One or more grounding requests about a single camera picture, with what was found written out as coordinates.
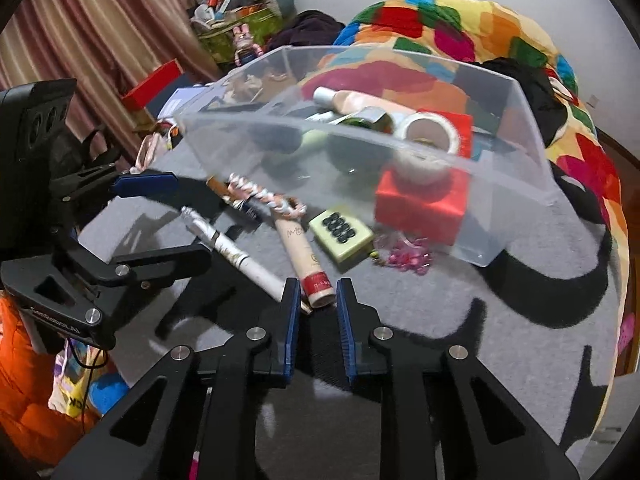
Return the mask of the white slim pen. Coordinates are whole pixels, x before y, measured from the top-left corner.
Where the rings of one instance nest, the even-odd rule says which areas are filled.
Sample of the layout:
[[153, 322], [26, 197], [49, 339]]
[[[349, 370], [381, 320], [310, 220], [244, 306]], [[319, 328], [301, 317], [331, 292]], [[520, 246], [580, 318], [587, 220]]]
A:
[[199, 242], [208, 249], [218, 252], [228, 263], [244, 274], [250, 281], [266, 292], [272, 299], [281, 300], [285, 279], [279, 278], [252, 258], [247, 252], [243, 252], [235, 242], [216, 230], [201, 214], [191, 207], [180, 209], [180, 219], [186, 228], [196, 236]]

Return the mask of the blue card box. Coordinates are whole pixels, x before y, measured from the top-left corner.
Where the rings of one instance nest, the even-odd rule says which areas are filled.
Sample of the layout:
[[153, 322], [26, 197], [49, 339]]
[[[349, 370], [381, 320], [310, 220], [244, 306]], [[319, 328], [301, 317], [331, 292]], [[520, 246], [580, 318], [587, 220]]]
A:
[[226, 182], [210, 176], [206, 179], [206, 185], [232, 209], [242, 212], [242, 214], [245, 214], [247, 218], [252, 221], [262, 221], [258, 212], [250, 206], [246, 200], [243, 200], [238, 194], [232, 192]]

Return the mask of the red pouch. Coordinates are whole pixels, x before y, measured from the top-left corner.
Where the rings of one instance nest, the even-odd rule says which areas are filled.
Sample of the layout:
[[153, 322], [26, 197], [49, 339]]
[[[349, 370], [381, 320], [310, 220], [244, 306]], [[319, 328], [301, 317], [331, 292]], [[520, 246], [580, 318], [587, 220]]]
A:
[[[473, 119], [467, 114], [421, 110], [398, 122], [393, 137], [469, 159]], [[393, 152], [375, 191], [374, 218], [383, 226], [451, 246], [468, 201], [470, 176], [433, 154]]]

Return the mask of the beige cosmetic tube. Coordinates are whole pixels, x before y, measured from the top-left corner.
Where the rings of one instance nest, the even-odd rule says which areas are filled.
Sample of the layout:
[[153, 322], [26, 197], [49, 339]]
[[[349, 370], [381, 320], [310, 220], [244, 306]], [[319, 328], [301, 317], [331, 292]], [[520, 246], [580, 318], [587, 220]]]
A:
[[412, 108], [387, 101], [378, 96], [371, 96], [367, 93], [352, 90], [332, 90], [326, 87], [318, 87], [314, 90], [312, 99], [316, 104], [343, 115], [359, 112], [366, 107], [382, 108], [382, 110], [388, 114], [399, 113], [410, 115], [416, 112]]

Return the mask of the white tape roll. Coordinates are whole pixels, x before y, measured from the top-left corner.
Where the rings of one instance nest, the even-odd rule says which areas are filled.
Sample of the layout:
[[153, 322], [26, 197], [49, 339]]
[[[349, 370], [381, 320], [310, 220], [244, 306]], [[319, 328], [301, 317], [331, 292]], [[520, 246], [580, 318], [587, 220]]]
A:
[[408, 115], [396, 127], [393, 137], [401, 142], [394, 151], [393, 166], [399, 177], [418, 184], [433, 184], [449, 174], [446, 157], [461, 148], [458, 129], [444, 115], [420, 112]]

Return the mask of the dark green spray bottle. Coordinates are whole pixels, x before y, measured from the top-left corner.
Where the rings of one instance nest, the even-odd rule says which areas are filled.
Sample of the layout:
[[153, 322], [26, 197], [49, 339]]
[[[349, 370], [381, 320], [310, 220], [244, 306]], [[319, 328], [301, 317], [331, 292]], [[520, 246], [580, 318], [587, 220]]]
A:
[[377, 174], [390, 159], [390, 149], [382, 142], [395, 130], [392, 116], [382, 108], [366, 107], [329, 121], [331, 126], [357, 129], [358, 133], [330, 134], [326, 154], [343, 174]]

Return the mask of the red flat box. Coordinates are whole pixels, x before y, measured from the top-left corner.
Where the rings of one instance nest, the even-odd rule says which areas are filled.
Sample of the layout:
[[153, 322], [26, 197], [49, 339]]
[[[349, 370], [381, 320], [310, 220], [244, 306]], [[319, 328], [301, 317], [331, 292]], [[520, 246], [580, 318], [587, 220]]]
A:
[[181, 65], [177, 60], [164, 63], [153, 70], [140, 84], [120, 98], [122, 105], [130, 112], [143, 110], [152, 99], [160, 95], [167, 86], [177, 80], [183, 74]]

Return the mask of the pink hair clip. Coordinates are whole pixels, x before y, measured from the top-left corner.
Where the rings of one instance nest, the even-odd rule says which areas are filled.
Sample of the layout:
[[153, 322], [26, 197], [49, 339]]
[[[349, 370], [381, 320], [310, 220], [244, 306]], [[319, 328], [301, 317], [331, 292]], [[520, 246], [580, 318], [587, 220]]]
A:
[[373, 241], [370, 259], [377, 266], [425, 275], [432, 265], [430, 242], [426, 237], [401, 232], [380, 234]]

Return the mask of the striped pink curtain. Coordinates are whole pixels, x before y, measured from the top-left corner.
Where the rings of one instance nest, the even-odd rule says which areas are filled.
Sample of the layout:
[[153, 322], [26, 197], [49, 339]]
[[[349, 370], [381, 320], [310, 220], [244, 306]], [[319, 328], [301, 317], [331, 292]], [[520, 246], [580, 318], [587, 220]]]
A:
[[74, 78], [67, 125], [104, 125], [128, 155], [140, 140], [122, 97], [171, 60], [197, 80], [221, 70], [190, 25], [192, 0], [22, 0], [1, 33], [1, 85]]

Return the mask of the pink rabbit toy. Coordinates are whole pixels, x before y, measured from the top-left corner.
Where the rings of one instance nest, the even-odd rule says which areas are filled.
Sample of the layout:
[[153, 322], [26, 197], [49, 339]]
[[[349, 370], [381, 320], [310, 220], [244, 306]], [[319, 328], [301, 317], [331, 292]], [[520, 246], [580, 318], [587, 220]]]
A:
[[246, 23], [236, 25], [232, 29], [234, 45], [234, 62], [240, 67], [262, 56], [262, 47], [254, 40], [250, 26]]

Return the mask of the green cluttered storage box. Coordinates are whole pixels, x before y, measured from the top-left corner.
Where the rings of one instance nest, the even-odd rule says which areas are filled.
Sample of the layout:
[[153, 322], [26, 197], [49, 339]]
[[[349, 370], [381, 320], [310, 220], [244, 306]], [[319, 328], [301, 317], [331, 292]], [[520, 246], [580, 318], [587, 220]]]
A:
[[198, 32], [196, 36], [216, 63], [228, 64], [234, 62], [237, 47], [257, 44], [262, 49], [282, 27], [282, 18], [265, 8], [234, 22], [221, 22], [210, 32]]

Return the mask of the clear plastic storage box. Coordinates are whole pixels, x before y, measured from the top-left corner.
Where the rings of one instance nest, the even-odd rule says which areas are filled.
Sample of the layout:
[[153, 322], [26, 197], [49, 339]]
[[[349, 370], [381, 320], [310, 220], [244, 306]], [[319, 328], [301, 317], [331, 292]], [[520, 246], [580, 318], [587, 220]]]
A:
[[558, 194], [518, 82], [435, 55], [283, 47], [206, 87], [178, 121], [209, 174], [423, 236], [478, 266]]

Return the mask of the black clothing pile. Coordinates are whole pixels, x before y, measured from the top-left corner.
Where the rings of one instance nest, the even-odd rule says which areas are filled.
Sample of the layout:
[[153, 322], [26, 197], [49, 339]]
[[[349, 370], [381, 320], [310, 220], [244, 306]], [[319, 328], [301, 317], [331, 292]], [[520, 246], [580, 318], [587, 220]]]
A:
[[551, 82], [542, 68], [523, 64], [514, 58], [494, 58], [484, 62], [482, 66], [518, 82], [532, 109], [546, 148], [563, 135], [567, 109], [555, 96]]

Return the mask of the colourful patchwork quilt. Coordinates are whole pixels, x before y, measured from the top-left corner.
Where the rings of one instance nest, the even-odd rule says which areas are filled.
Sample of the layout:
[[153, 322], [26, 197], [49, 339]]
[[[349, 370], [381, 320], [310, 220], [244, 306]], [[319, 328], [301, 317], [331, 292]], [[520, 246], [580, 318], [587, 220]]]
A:
[[563, 135], [544, 146], [555, 202], [487, 266], [445, 258], [426, 280], [410, 278], [415, 307], [390, 299], [381, 275], [372, 278], [372, 297], [418, 341], [452, 340], [476, 351], [526, 408], [562, 431], [574, 429], [570, 413], [602, 411], [627, 298], [628, 232], [620, 177], [579, 99], [572, 66], [535, 21], [483, 0], [375, 3], [337, 42], [480, 67], [514, 58], [547, 74], [567, 109]]

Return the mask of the wall socket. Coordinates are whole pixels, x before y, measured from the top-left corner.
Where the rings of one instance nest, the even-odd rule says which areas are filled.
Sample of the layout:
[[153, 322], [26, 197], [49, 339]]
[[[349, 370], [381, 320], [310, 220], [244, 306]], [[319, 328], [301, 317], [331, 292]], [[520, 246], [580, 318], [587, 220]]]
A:
[[587, 101], [587, 105], [590, 106], [591, 108], [596, 108], [598, 103], [599, 103], [599, 99], [593, 94], [590, 96], [589, 100]]

